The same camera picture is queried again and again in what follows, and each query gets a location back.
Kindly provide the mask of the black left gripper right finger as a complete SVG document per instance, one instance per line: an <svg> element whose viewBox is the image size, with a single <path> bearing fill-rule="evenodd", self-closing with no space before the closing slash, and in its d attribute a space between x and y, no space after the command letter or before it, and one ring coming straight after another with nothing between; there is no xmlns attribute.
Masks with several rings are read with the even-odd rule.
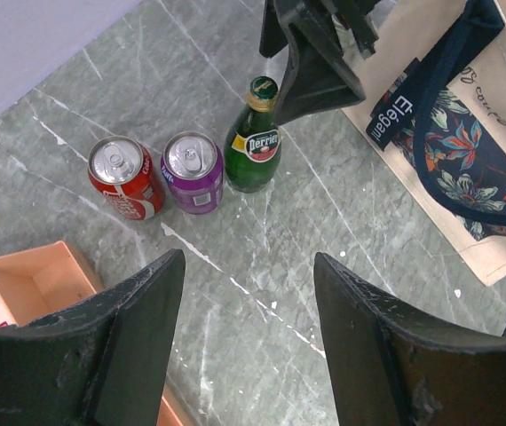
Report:
<svg viewBox="0 0 506 426"><path fill-rule="evenodd" d="M332 256L313 282L342 425L506 425L506 337L461 327Z"/></svg>

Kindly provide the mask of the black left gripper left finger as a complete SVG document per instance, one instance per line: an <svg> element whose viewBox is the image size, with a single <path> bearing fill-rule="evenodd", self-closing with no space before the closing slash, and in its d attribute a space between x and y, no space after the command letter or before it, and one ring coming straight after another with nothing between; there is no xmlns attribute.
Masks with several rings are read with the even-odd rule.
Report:
<svg viewBox="0 0 506 426"><path fill-rule="evenodd" d="M184 286L173 249L82 302L0 327L0 425L154 425Z"/></svg>

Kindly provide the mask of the green Perrier glass bottle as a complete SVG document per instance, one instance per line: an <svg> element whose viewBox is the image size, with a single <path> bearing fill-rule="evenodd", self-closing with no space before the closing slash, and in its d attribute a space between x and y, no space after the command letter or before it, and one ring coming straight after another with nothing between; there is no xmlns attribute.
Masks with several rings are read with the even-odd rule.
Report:
<svg viewBox="0 0 506 426"><path fill-rule="evenodd" d="M246 104L225 139L225 174L229 185L255 193L269 184L281 160L281 135L273 121L278 84L260 75L249 83Z"/></svg>

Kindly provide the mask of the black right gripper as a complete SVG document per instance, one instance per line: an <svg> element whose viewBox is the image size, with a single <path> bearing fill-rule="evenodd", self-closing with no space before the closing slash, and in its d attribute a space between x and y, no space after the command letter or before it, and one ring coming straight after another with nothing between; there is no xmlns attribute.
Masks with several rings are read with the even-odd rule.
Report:
<svg viewBox="0 0 506 426"><path fill-rule="evenodd" d="M279 125L353 106L366 98L359 77L344 61L331 16L352 31L361 56L369 58L376 53L378 35L368 15L378 1L330 0L324 4L265 0L259 53L272 58L288 46L288 63L273 111Z"/></svg>

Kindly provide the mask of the cream canvas tote bag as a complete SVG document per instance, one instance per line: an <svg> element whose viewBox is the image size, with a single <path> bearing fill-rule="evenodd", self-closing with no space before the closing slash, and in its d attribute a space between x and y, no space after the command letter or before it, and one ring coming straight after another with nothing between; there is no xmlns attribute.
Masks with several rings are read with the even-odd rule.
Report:
<svg viewBox="0 0 506 426"><path fill-rule="evenodd" d="M506 1L398 1L345 115L480 281L506 276Z"/></svg>

